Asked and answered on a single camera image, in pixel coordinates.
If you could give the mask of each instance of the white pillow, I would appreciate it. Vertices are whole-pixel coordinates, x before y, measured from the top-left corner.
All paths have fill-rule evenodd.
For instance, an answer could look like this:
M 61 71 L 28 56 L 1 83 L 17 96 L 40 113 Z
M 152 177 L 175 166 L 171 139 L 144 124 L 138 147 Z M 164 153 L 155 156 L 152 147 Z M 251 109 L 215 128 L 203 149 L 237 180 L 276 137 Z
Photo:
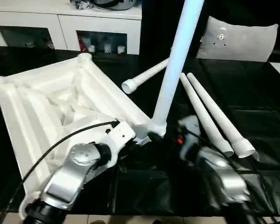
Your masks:
M 197 58 L 266 62 L 278 24 L 269 27 L 231 25 L 209 17 Z

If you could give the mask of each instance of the black tablecloth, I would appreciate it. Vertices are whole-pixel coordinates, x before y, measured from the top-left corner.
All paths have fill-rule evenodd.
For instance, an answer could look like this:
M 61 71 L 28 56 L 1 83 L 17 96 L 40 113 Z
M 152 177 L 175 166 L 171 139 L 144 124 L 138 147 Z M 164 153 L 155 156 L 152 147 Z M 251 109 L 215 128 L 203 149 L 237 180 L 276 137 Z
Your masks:
M 77 56 L 63 50 L 0 47 L 0 76 L 38 68 Z M 152 58 L 131 55 L 94 55 L 93 61 L 118 86 L 156 64 Z M 192 72 L 220 105 L 257 154 L 244 159 L 233 156 L 251 189 L 251 213 L 280 216 L 280 74 L 268 63 L 189 59 L 183 72 Z M 144 83 L 130 99 L 152 117 L 161 72 Z M 179 83 L 168 117 L 171 125 L 195 114 Z M 170 172 L 146 157 L 151 144 L 128 156 L 115 168 L 86 184 L 73 213 L 125 215 L 221 215 L 203 200 L 197 173 L 173 167 Z M 0 210 L 6 207 L 21 176 L 0 111 Z M 24 196 L 22 189 L 12 210 Z

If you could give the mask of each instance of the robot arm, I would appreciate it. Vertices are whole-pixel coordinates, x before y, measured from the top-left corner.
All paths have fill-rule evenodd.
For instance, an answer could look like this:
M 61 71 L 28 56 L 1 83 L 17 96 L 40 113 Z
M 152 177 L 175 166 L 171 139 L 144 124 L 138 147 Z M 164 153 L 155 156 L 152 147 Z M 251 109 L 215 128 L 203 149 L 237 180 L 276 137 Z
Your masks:
M 26 207 L 27 217 L 23 223 L 61 224 L 84 184 L 114 166 L 119 151 L 134 137 L 132 128 L 121 122 L 100 143 L 74 145 L 39 199 Z

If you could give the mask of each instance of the black wire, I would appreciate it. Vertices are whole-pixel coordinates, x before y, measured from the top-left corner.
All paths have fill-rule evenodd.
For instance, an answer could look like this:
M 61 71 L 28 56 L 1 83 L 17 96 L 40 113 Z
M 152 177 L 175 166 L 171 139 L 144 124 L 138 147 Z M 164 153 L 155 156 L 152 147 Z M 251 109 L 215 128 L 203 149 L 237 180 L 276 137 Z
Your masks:
M 237 171 L 237 167 L 234 165 L 233 161 L 231 161 L 230 158 L 228 158 L 217 146 L 215 146 L 213 143 L 211 143 L 209 140 L 201 137 L 200 135 L 187 130 L 188 133 L 190 133 L 191 135 L 193 135 L 194 137 L 198 138 L 199 140 L 203 141 L 205 144 L 209 145 L 212 149 L 214 149 L 215 151 L 217 151 L 218 153 L 220 153 L 230 164 L 230 166 L 235 170 L 235 172 L 238 173 Z
M 30 170 L 26 173 L 26 175 L 23 177 L 22 181 L 19 183 L 18 187 L 16 188 L 16 190 L 14 191 L 13 196 L 11 197 L 11 199 L 9 200 L 9 203 L 4 211 L 4 213 L 6 214 L 7 211 L 10 209 L 11 205 L 14 202 L 14 199 L 16 197 L 16 195 L 18 194 L 19 190 L 21 189 L 21 186 L 24 184 L 24 182 L 28 179 L 28 177 L 31 175 L 31 173 L 35 170 L 35 168 L 37 167 L 37 165 L 54 149 L 56 148 L 58 145 L 60 145 L 62 142 L 64 142 L 65 140 L 69 139 L 70 137 L 72 137 L 73 135 L 79 134 L 83 131 L 95 128 L 95 127 L 100 127 L 100 126 L 104 126 L 104 125 L 115 125 L 117 124 L 117 121 L 110 121 L 110 122 L 105 122 L 105 123 L 101 123 L 101 124 L 96 124 L 96 125 L 91 125 L 88 127 L 84 127 L 81 128 L 73 133 L 68 134 L 67 136 L 65 136 L 64 138 L 60 139 L 58 142 L 56 142 L 54 145 L 52 145 L 39 159 L 38 161 L 30 168 Z M 5 216 L 2 217 L 2 219 L 0 220 L 0 223 L 3 223 L 5 219 Z

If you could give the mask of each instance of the plastic pipe structure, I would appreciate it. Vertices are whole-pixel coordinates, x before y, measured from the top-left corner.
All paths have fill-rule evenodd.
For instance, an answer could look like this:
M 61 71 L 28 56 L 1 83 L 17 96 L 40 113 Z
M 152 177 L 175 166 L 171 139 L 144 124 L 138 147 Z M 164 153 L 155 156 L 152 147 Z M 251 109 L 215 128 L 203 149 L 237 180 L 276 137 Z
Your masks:
M 232 156 L 232 147 L 230 146 L 229 142 L 222 137 L 221 133 L 211 119 L 209 113 L 206 111 L 203 103 L 184 73 L 181 74 L 180 79 L 211 143 L 217 146 L 227 157 Z
M 154 116 L 148 127 L 149 131 L 155 132 L 160 136 L 163 136 L 166 132 L 166 119 L 193 39 L 203 2 L 204 0 L 185 0 L 183 4 Z
M 138 86 L 140 86 L 141 84 L 143 84 L 144 82 L 149 80 L 152 76 L 154 76 L 161 70 L 163 70 L 167 66 L 168 61 L 169 61 L 169 58 L 158 63 L 154 67 L 146 70 L 145 72 L 141 73 L 140 75 L 137 75 L 136 77 L 134 77 L 132 79 L 128 79 L 128 80 L 124 81 L 121 84 L 122 90 L 126 94 L 131 94 L 132 92 L 134 92 L 137 89 Z
M 238 132 L 235 126 L 222 112 L 220 107 L 215 103 L 215 101 L 210 97 L 203 86 L 198 82 L 195 76 L 192 73 L 189 73 L 187 77 L 201 100 L 204 102 L 205 106 L 209 109 L 213 118 L 225 133 L 237 156 L 239 158 L 244 158 L 253 154 L 255 152 L 255 148 L 253 147 L 253 145 L 247 139 L 245 139 L 240 134 L 240 132 Z

